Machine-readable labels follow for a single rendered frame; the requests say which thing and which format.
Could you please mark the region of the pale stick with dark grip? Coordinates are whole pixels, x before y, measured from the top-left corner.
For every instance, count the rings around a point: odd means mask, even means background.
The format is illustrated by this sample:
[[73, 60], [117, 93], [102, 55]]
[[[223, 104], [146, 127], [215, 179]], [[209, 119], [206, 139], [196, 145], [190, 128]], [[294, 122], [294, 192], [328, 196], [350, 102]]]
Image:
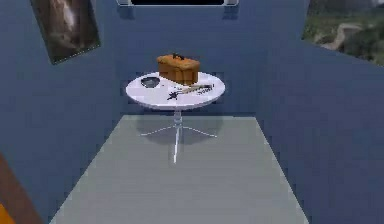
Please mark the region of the pale stick with dark grip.
[[179, 92], [179, 94], [187, 94], [187, 93], [190, 93], [190, 92], [193, 92], [193, 91], [197, 91], [197, 90], [200, 90], [200, 89], [203, 89], [203, 88], [208, 88], [208, 89], [211, 89], [213, 88], [213, 85], [196, 85], [196, 86], [190, 86], [186, 89], [182, 89], [182, 90], [178, 90], [178, 91], [175, 91], [175, 92]]

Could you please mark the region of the landscape framed wall picture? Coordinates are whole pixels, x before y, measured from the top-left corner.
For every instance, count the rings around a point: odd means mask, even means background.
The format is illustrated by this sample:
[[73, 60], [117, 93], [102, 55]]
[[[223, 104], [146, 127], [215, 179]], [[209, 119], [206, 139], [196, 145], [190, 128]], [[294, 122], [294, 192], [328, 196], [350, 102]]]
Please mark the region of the landscape framed wall picture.
[[301, 39], [384, 67], [384, 0], [308, 0]]

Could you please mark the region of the dark framed wall picture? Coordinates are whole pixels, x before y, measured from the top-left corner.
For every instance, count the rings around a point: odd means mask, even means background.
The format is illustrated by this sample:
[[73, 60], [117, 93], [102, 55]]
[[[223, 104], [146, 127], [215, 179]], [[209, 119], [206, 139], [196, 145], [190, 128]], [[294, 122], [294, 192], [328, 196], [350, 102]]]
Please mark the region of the dark framed wall picture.
[[53, 65], [101, 45], [91, 0], [30, 0]]

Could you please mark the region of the small grey dish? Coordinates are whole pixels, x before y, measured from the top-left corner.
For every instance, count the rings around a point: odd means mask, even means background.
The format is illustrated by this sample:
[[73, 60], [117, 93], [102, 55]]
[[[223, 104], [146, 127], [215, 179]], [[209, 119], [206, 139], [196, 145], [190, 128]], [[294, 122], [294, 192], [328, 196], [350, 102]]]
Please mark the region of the small grey dish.
[[144, 77], [140, 82], [145, 88], [155, 88], [160, 83], [160, 79], [158, 77]]

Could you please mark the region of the white round pedestal table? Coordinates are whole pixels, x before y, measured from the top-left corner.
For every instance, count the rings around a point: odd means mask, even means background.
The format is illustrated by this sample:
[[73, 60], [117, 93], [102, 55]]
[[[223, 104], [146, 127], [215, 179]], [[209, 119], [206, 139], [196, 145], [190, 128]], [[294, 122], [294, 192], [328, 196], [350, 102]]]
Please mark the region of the white round pedestal table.
[[[160, 83], [155, 88], [145, 88], [140, 82], [140, 80], [144, 77], [158, 77], [160, 79]], [[163, 130], [171, 128], [175, 129], [175, 145], [171, 158], [173, 164], [177, 163], [178, 155], [180, 154], [179, 145], [183, 129], [188, 129], [205, 136], [213, 137], [213, 134], [184, 126], [182, 118], [183, 111], [210, 105], [211, 103], [218, 100], [226, 90], [226, 86], [220, 78], [204, 72], [198, 73], [198, 82], [192, 86], [208, 84], [213, 85], [213, 88], [203, 88], [187, 94], [179, 94], [177, 99], [171, 100], [167, 100], [170, 93], [186, 89], [190, 86], [177, 84], [173, 81], [162, 78], [158, 72], [153, 72], [135, 78], [125, 87], [126, 95], [142, 107], [159, 111], [173, 112], [172, 126], [164, 127], [148, 133], [143, 133], [143, 136], [148, 136]]]

